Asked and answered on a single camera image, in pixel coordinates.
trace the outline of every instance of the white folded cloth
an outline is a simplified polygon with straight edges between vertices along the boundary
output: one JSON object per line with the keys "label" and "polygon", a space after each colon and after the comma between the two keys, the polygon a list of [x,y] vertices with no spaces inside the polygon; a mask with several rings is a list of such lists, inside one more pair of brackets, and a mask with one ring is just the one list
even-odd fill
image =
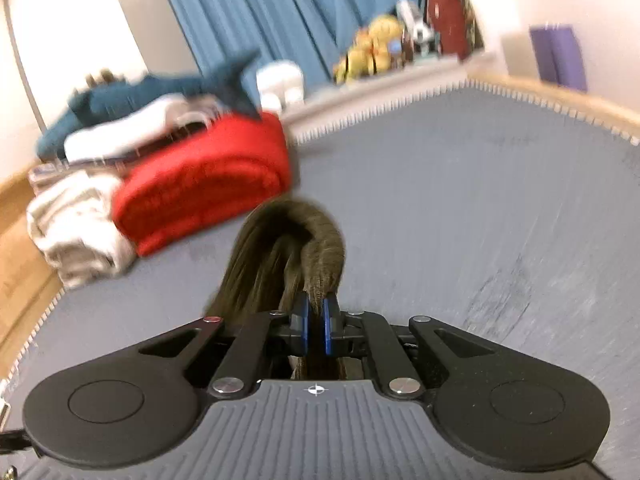
{"label": "white folded cloth", "polygon": [[174,127],[167,110],[187,103],[182,94],[166,94],[122,119],[78,130],[65,139],[66,160],[116,156],[164,137]]}
{"label": "white folded cloth", "polygon": [[45,190],[27,207],[29,236],[65,287],[116,276],[136,258],[111,221],[111,197],[122,181],[78,171]]}

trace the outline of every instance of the shark tail plush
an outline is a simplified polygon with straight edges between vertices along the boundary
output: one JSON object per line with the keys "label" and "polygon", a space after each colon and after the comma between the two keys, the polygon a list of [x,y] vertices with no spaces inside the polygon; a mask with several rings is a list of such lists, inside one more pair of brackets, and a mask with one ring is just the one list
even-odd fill
{"label": "shark tail plush", "polygon": [[259,120],[260,115],[240,83],[242,72],[258,54],[258,50],[252,50],[235,56],[204,76],[147,75],[137,84],[117,81],[73,95],[68,102],[69,110],[38,139],[36,153],[41,160],[64,159],[64,143],[70,134],[124,118],[171,93],[185,97],[213,94],[232,110]]}

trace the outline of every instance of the brown cloth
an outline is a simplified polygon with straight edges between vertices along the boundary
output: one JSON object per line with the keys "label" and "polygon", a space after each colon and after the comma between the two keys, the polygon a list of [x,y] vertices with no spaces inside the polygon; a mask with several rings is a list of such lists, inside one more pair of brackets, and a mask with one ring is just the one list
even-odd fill
{"label": "brown cloth", "polygon": [[[280,197],[256,208],[240,229],[222,284],[206,316],[242,323],[256,312],[290,312],[297,293],[310,300],[310,334],[322,334],[322,300],[336,292],[344,267],[344,243],[333,220],[318,206]],[[311,336],[308,357],[294,377],[338,379],[342,366],[324,355]]]}

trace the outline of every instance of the gray mat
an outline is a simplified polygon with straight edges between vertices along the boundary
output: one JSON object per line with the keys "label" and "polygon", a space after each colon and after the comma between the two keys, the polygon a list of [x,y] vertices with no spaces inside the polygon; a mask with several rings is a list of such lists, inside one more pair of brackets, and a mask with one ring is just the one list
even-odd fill
{"label": "gray mat", "polygon": [[[596,463],[636,480],[639,150],[546,108],[462,89],[300,146],[297,192],[343,230],[343,308],[403,324],[428,314],[590,378],[612,412]],[[47,375],[198,317],[241,222],[65,295],[10,385],[11,426]]]}

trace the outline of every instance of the white wall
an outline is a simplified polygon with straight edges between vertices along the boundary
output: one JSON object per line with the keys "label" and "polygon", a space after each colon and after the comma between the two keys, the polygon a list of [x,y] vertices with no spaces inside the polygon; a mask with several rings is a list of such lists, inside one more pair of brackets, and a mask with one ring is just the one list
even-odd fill
{"label": "white wall", "polygon": [[9,2],[24,71],[47,124],[87,73],[110,68],[135,78],[146,70],[118,0]]}
{"label": "white wall", "polygon": [[491,46],[502,49],[510,73],[531,71],[530,25],[569,23],[590,93],[640,110],[640,0],[472,1],[482,31]]}
{"label": "white wall", "polygon": [[33,145],[39,135],[0,4],[0,184],[35,160]]}

